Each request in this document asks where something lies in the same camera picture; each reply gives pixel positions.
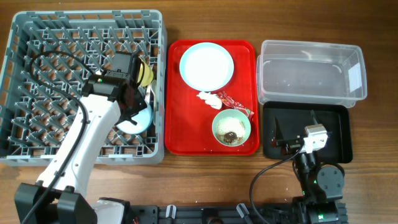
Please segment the white plastic fork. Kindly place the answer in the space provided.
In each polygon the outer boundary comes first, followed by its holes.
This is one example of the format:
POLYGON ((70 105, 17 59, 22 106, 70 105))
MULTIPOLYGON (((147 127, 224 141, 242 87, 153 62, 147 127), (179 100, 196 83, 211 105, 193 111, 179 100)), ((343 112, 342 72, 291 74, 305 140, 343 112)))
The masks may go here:
POLYGON ((151 84, 149 84, 149 85, 147 85, 147 88, 146 88, 146 95, 145 95, 145 98, 144 98, 144 100, 145 100, 147 103, 150 103, 150 95, 151 95, 151 93, 152 93, 152 87, 151 87, 151 84))

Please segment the green bowl with rice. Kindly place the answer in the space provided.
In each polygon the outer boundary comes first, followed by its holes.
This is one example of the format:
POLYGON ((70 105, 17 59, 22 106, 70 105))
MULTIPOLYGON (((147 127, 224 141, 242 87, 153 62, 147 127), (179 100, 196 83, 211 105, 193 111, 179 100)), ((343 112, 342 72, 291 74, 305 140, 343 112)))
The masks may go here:
POLYGON ((251 134, 249 118, 235 109, 219 112, 213 119, 211 130, 215 139, 224 146, 242 146, 251 134))

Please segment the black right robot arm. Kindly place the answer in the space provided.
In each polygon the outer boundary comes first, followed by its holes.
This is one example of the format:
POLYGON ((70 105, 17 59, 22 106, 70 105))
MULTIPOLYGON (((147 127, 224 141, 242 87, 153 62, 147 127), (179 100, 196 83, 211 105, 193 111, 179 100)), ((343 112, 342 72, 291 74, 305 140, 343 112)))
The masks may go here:
POLYGON ((272 147, 282 147, 292 156, 292 166, 300 182, 302 196, 295 197, 289 211, 291 223, 348 223, 343 198, 345 172, 339 164, 320 162, 317 152, 326 146, 329 132, 311 112, 313 124, 304 127, 304 135, 286 139, 277 118, 274 119, 272 147))

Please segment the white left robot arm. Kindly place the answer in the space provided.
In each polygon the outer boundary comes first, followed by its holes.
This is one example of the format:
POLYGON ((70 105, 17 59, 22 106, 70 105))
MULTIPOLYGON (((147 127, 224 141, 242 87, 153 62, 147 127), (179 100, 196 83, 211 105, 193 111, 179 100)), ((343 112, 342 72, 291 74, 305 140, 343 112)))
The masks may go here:
POLYGON ((134 54, 116 52, 111 69, 92 73, 81 98, 59 90, 78 112, 55 157, 36 183, 22 183, 14 196, 21 223, 131 223, 130 203, 102 198, 90 205, 86 191, 96 158, 110 130, 133 134, 150 108, 139 91, 145 63, 134 54))

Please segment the light blue plate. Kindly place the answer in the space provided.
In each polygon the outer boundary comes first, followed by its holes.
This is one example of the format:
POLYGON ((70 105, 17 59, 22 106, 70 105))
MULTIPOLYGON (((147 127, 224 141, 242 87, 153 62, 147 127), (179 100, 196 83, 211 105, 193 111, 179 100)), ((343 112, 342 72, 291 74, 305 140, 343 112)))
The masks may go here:
POLYGON ((232 79, 234 61, 221 45, 201 42, 183 53, 179 72, 190 88, 205 92, 215 91, 223 88, 232 79))

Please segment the light blue bowl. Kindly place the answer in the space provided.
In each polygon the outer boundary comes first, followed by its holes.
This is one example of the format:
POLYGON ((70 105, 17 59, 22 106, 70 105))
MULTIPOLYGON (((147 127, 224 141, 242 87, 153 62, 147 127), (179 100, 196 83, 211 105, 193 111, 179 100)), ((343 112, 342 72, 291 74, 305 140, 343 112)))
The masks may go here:
POLYGON ((118 129, 127 134, 139 134, 152 124, 152 107, 144 100, 145 95, 140 90, 136 92, 132 108, 122 115, 121 122, 116 125, 118 129))

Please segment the white napkin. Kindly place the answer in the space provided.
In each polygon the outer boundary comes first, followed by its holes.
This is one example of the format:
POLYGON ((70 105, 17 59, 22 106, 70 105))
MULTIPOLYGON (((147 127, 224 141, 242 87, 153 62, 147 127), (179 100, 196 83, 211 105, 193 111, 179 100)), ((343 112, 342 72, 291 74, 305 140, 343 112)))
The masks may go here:
POLYGON ((197 94, 197 97, 216 110, 220 110, 222 108, 223 103, 216 94, 201 91, 197 94))

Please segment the yellow plastic cup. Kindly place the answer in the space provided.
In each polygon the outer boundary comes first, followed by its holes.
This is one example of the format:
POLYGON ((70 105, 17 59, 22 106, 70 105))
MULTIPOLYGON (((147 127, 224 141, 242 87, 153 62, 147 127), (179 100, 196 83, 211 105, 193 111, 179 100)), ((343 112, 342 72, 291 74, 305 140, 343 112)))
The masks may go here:
POLYGON ((142 58, 139 64, 139 73, 137 78, 137 83, 139 86, 145 87, 152 83, 154 79, 154 72, 152 67, 148 65, 142 58))

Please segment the white plastic spoon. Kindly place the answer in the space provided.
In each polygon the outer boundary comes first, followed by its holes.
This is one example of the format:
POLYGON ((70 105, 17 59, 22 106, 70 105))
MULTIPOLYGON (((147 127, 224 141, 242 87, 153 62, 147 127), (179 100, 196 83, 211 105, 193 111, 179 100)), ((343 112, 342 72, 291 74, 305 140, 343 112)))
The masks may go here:
POLYGON ((156 112, 158 109, 158 99, 157 99, 157 95, 156 95, 156 88, 157 88, 157 80, 153 80, 151 83, 151 90, 152 90, 152 94, 153 94, 153 114, 152 114, 152 123, 155 126, 156 124, 156 112))

